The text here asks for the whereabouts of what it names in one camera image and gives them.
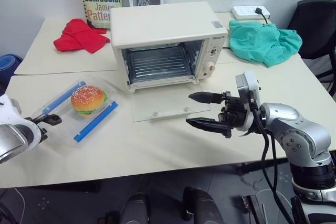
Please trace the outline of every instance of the sesame seed bun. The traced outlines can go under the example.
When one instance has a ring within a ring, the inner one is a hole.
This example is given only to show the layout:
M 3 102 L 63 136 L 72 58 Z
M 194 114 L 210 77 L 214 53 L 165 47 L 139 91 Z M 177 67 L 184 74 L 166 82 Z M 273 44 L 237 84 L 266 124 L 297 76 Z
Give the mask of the sesame seed bun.
M 106 100 L 105 93 L 91 85 L 84 85 L 78 88 L 71 96 L 73 109 L 84 117 L 88 117 Z

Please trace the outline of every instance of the red cloth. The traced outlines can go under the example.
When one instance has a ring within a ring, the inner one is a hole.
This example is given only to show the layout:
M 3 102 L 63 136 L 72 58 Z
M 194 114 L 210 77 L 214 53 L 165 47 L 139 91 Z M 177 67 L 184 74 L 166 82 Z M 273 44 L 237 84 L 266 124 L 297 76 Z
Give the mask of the red cloth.
M 90 28 L 84 20 L 76 18 L 67 23 L 54 45 L 58 51 L 85 49 L 94 53 L 110 42 L 107 37 L 100 35 L 105 33 L 106 29 Z

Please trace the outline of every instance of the clear plastic box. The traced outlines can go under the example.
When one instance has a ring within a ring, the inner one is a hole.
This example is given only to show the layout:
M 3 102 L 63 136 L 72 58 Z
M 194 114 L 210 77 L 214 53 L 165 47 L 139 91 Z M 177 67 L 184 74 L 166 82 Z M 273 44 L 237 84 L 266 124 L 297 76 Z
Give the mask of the clear plastic box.
M 84 85 L 95 86 L 101 89 L 108 97 L 99 108 L 86 118 L 72 108 L 70 101 L 72 93 Z M 62 122 L 51 126 L 52 131 L 56 130 L 62 137 L 72 138 L 76 142 L 80 142 L 118 107 L 115 94 L 116 90 L 110 83 L 98 77 L 85 75 L 63 93 L 36 111 L 34 117 L 42 114 L 56 114 L 60 116 Z

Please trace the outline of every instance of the power strip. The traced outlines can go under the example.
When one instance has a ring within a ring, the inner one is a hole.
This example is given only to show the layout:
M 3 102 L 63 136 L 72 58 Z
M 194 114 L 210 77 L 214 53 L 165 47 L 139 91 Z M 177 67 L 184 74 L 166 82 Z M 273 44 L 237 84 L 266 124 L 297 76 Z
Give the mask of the power strip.
M 247 19 L 264 19 L 260 14 L 256 13 L 256 8 L 259 7 L 263 15 L 266 18 L 269 18 L 270 13 L 262 5 L 253 5 L 253 6 L 234 6 L 232 8 L 232 14 L 235 16 L 236 20 L 247 20 Z

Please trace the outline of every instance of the teal cloth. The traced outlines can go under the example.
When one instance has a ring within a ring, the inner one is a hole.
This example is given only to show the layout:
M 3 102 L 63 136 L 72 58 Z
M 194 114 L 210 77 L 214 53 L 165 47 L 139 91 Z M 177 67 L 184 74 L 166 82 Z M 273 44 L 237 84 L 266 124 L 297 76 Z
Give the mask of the teal cloth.
M 231 20 L 229 27 L 233 54 L 267 67 L 288 60 L 302 45 L 295 30 L 278 29 L 275 24 Z

